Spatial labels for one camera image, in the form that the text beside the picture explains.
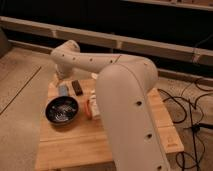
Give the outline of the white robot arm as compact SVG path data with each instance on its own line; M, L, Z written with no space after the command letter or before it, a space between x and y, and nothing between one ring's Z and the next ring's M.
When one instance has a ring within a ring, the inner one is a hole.
M117 171L170 171L147 94L158 80L148 58L82 53L69 40L51 52L61 79L74 68L98 75L95 94Z

